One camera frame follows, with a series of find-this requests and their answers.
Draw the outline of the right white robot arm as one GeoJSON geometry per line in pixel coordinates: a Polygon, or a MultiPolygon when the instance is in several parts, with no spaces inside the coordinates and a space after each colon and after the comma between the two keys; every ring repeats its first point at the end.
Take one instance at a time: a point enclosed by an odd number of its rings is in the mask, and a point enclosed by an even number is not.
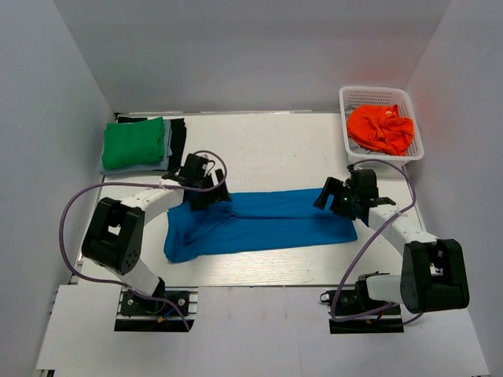
{"type": "Polygon", "coordinates": [[[413,224],[395,201],[381,196],[376,173],[350,170],[346,181],[329,177],[314,207],[359,220],[374,234],[363,250],[379,236],[402,257],[398,275],[361,275],[354,286],[355,305],[362,316],[403,305],[413,314],[465,309],[470,302],[462,246],[454,239],[439,239],[413,224]]]}

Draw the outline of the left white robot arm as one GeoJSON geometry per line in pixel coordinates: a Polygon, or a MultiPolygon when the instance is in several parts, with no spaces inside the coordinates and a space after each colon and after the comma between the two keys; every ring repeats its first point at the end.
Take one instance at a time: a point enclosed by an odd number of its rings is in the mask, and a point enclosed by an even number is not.
{"type": "Polygon", "coordinates": [[[166,304],[165,285],[141,260],[144,227],[183,203],[200,211],[229,202],[227,174],[222,158],[201,150],[188,154],[177,172],[158,183],[139,184],[142,190],[135,195],[99,200],[84,236],[83,256],[118,277],[112,283],[136,294],[148,313],[158,313],[166,304]]]}

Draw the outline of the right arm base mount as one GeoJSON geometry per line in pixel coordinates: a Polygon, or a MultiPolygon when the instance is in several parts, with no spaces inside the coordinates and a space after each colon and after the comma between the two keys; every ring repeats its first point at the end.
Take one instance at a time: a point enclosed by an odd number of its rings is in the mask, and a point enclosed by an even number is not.
{"type": "MultiPolygon", "coordinates": [[[[365,301],[358,297],[354,287],[345,287],[336,304],[335,315],[339,319],[354,316],[386,304],[386,302],[365,301]]],[[[335,322],[329,314],[329,332],[331,335],[403,333],[402,311],[399,306],[394,306],[370,316],[344,322],[335,322]]]]}

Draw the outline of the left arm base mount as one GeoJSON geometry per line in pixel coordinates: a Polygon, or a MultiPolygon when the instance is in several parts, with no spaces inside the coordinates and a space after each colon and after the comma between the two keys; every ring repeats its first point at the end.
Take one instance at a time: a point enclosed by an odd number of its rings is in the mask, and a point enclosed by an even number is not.
{"type": "Polygon", "coordinates": [[[147,301],[130,291],[122,290],[116,311],[115,332],[182,333],[188,332],[196,319],[198,290],[167,288],[166,299],[182,313],[166,303],[147,301]]]}

